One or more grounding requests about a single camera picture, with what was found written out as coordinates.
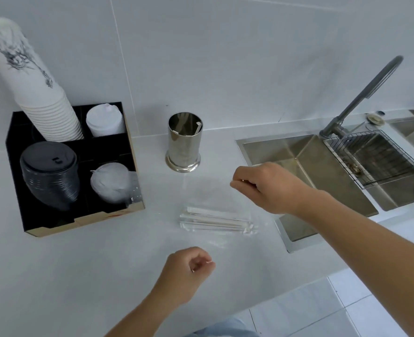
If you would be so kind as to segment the black organizer box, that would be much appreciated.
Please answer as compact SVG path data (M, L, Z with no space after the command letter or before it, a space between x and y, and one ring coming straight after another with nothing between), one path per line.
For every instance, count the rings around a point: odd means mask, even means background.
M86 123L94 107L73 107L83 138L62 143L12 114L6 148L25 233L45 237L144 209L127 125L94 136Z

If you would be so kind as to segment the person's left hand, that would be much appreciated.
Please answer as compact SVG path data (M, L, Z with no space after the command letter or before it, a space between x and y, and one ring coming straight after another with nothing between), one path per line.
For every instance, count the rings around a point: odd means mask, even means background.
M202 261L213 260L208 252L199 247L190 247L170 254L153 289L174 290L192 298L207 279L197 278L192 272L193 264Z

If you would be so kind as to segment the clear plastic bag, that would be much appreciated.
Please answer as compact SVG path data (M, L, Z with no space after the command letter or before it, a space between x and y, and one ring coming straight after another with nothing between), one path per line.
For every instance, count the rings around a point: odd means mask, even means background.
M170 196L174 200L171 227L184 239L185 247L199 246L208 251L212 260L220 266L222 259L241 262L246 259L246 248L253 253L255 244L266 233L269 223L266 215L252 207L249 200L230 187L229 179L213 174L202 175L197 172L180 174L175 178L176 189ZM239 234L213 231L187 231L180 227L179 215L186 207L197 207L224 212L234 212L251 216L259 226L254 234Z

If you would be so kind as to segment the stack of printed paper cups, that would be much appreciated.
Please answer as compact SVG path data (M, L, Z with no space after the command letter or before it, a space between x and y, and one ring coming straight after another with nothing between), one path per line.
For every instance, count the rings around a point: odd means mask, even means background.
M65 91L21 28L4 17L0 17L0 75L17 105L47 141L84 138Z

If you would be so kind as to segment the person's left forearm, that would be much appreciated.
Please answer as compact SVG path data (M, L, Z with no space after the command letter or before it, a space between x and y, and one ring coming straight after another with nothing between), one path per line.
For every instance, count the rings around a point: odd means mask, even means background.
M191 296L174 290L153 289L104 337L154 337L162 323Z

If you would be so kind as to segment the bagged stack of white lids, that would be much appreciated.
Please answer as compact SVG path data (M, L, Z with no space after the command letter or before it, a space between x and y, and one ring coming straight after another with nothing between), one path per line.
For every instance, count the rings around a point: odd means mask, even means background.
M109 204L133 204L142 201L138 175L120 163L107 163L91 171L90 184Z

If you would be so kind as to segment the person's right hand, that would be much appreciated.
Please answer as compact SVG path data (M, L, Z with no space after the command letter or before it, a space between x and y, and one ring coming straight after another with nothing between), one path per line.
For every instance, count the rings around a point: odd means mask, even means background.
M272 214L295 214L305 198L314 190L282 166L263 163L257 166L239 166L232 181L248 181L260 191L254 204Z

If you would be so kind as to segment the steel cylinder holder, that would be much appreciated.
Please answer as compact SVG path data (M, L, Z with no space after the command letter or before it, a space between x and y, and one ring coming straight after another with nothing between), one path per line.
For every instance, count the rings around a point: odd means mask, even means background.
M173 171L188 173L201 163L199 148L204 125L200 133L193 136L197 121L202 120L190 112L178 112L168 120L169 145L165 161Z

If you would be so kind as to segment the person's right forearm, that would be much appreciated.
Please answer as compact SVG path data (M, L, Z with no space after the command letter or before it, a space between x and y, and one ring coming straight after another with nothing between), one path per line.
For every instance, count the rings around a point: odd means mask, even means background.
M280 211L313 226L414 337L414 243L309 187L285 194Z

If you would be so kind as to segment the stack of black lids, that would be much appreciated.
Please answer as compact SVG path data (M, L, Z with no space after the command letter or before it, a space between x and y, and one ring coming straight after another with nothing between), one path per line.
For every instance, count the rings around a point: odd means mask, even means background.
M42 141L27 147L20 156L25 184L43 204L66 212L80 193L78 159L66 144Z

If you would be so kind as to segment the pile of wrapped straws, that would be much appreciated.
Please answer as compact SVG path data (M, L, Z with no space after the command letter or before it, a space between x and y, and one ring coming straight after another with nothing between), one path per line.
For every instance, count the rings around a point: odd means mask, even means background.
M254 234L259 226L251 216L197 207L186 207L179 215L180 227L187 231Z

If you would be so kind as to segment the grey sink faucet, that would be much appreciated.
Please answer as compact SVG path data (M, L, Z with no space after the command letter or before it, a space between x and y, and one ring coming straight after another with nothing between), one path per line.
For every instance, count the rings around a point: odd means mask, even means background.
M395 56L372 80L367 86L355 97L353 101L340 113L337 117L332 119L330 123L320 131L319 135L323 139L329 139L332 136L337 136L343 139L350 134L348 129L343 127L343 122L346 117L364 100L369 99L396 71L396 69L404 61L404 56Z

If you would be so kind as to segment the person's blue jeans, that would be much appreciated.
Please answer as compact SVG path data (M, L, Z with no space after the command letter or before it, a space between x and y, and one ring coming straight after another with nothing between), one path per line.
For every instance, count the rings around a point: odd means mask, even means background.
M236 317L197 330L183 337L260 337L254 330Z

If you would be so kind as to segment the stainless steel sink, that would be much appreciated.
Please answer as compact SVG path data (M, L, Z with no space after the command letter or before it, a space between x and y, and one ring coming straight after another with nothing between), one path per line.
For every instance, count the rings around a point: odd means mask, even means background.
M414 118L386 120L383 126L347 126L352 133L381 130L414 159ZM323 143L313 126L297 132L237 130L234 138L248 166L278 164L317 190L323 190L355 212L386 227L414 218L414 176L361 189Z

